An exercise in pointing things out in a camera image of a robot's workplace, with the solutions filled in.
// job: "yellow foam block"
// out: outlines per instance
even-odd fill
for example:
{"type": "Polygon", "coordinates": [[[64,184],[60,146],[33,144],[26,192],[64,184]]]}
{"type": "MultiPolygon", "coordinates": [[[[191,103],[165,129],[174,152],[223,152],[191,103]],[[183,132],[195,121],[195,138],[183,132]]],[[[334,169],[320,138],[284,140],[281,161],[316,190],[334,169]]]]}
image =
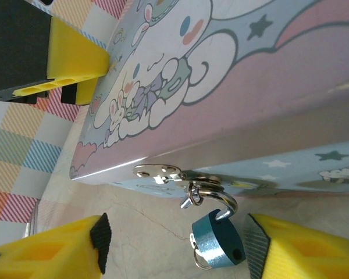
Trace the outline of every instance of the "yellow foam block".
{"type": "Polygon", "coordinates": [[[98,77],[77,84],[76,105],[88,105],[91,102],[97,81],[98,77]]]}
{"type": "Polygon", "coordinates": [[[109,54],[106,50],[60,19],[53,17],[49,35],[47,78],[54,79],[54,81],[22,88],[14,91],[13,94],[27,96],[95,79],[106,75],[108,69],[109,54]]]}
{"type": "Polygon", "coordinates": [[[245,237],[254,279],[349,279],[348,239],[261,214],[247,217],[245,237]]]}
{"type": "Polygon", "coordinates": [[[0,279],[101,278],[90,230],[100,216],[0,246],[0,279]]]}

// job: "metal ring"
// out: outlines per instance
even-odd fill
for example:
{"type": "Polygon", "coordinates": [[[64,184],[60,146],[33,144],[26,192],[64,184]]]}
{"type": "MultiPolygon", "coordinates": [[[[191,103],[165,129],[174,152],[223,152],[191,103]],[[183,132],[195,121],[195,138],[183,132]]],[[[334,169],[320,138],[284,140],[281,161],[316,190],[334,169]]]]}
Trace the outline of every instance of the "metal ring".
{"type": "Polygon", "coordinates": [[[191,203],[195,206],[199,206],[203,203],[204,198],[199,194],[199,188],[194,186],[194,183],[192,181],[188,184],[187,189],[187,196],[190,199],[191,203]],[[199,201],[196,201],[193,196],[193,190],[197,193],[199,197],[199,201]]]}
{"type": "Polygon", "coordinates": [[[198,245],[196,244],[194,247],[194,260],[195,260],[195,264],[197,267],[199,267],[200,269],[203,270],[210,270],[212,269],[212,266],[204,266],[203,264],[201,264],[198,260],[198,254],[197,254],[197,250],[199,250],[198,245]]]}
{"type": "Polygon", "coordinates": [[[224,191],[206,188],[206,187],[201,187],[201,188],[198,188],[197,193],[199,194],[200,197],[208,198],[208,199],[215,199],[219,202],[222,202],[224,205],[226,205],[225,209],[223,209],[219,213],[217,213],[217,215],[216,215],[217,221],[219,221],[221,219],[229,218],[238,209],[237,201],[232,196],[225,193],[224,191]]]}

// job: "blue padlock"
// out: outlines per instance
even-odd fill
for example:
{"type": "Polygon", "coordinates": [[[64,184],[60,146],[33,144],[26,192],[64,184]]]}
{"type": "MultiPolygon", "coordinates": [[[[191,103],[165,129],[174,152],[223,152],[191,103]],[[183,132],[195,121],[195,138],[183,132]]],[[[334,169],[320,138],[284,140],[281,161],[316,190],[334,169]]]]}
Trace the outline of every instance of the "blue padlock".
{"type": "Polygon", "coordinates": [[[202,269],[235,266],[245,260],[242,240],[228,218],[216,220],[216,209],[193,224],[195,263],[202,269]],[[196,249],[209,267],[197,260],[196,249]]]}

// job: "checkered fabric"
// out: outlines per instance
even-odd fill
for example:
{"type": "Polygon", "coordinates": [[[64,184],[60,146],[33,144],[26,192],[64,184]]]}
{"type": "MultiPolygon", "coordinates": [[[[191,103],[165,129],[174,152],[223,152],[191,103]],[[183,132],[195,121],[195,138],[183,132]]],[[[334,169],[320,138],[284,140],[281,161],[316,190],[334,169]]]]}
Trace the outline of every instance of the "checkered fabric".
{"type": "MultiPolygon", "coordinates": [[[[126,0],[27,1],[103,48],[127,10],[126,0]]],[[[0,102],[0,245],[23,236],[77,116],[78,106],[60,103],[61,92],[36,105],[0,102]]]]}

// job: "white surface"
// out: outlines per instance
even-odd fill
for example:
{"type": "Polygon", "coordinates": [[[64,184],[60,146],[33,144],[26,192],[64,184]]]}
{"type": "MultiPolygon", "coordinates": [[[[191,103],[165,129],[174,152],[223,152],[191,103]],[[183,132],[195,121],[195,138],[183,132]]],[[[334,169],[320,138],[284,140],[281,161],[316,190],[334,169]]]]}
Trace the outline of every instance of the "white surface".
{"type": "Polygon", "coordinates": [[[40,199],[50,176],[50,173],[22,167],[11,193],[40,199]]]}
{"type": "Polygon", "coordinates": [[[7,244],[8,240],[15,241],[21,239],[25,229],[25,223],[0,221],[0,246],[7,244]]]}
{"type": "Polygon", "coordinates": [[[71,121],[45,112],[34,139],[56,146],[62,146],[65,143],[72,124],[71,121]]]}
{"type": "MultiPolygon", "coordinates": [[[[65,148],[72,150],[81,131],[74,123],[65,148]]],[[[63,152],[60,162],[71,162],[63,152]]],[[[255,198],[237,200],[232,222],[240,230],[247,213],[263,213],[349,238],[349,196],[323,198],[255,198]]],[[[247,262],[202,271],[194,264],[189,243],[191,224],[220,206],[205,201],[181,210],[178,199],[163,199],[111,185],[90,186],[53,174],[39,207],[39,231],[107,212],[113,240],[103,278],[238,278],[247,279],[247,262]]]]}
{"type": "Polygon", "coordinates": [[[97,5],[92,8],[84,22],[83,31],[93,35],[96,39],[108,44],[117,25],[118,19],[97,5]]]}

